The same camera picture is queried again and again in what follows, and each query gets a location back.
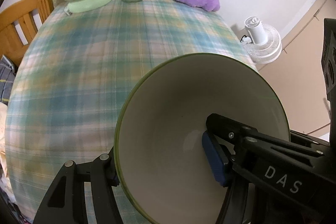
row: wooden bed frame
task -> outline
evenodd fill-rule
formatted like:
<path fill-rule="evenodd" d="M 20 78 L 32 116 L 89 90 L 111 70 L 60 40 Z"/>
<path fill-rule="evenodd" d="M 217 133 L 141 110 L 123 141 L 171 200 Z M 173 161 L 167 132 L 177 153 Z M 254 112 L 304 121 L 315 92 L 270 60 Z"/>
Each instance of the wooden bed frame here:
<path fill-rule="evenodd" d="M 17 66 L 37 33 L 32 11 L 37 9 L 43 23 L 54 10 L 53 0 L 20 0 L 0 13 L 0 58 L 6 55 Z M 23 45 L 14 22 L 18 20 L 28 44 Z"/>

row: fan stand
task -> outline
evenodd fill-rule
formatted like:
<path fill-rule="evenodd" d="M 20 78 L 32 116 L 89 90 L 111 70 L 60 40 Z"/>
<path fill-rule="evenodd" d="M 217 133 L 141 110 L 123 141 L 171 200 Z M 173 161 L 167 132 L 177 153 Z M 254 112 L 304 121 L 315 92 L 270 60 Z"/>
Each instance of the fan stand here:
<path fill-rule="evenodd" d="M 97 9 L 111 0 L 71 0 L 65 8 L 66 13 L 81 13 Z"/>

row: table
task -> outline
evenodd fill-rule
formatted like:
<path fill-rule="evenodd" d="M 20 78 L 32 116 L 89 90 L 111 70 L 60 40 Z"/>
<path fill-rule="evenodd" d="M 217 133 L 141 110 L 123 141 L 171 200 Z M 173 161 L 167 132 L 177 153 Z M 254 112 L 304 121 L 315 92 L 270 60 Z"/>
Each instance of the table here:
<path fill-rule="evenodd" d="M 122 105 L 151 68 L 214 52 L 255 69 L 219 15 L 174 0 L 112 0 L 71 16 L 63 10 L 55 8 L 28 48 L 8 105 L 8 171 L 18 206 L 31 220 L 64 162 L 92 161 L 111 149 Z M 114 191 L 124 223 L 148 223 L 120 187 Z M 89 187 L 86 203 L 95 223 Z"/>

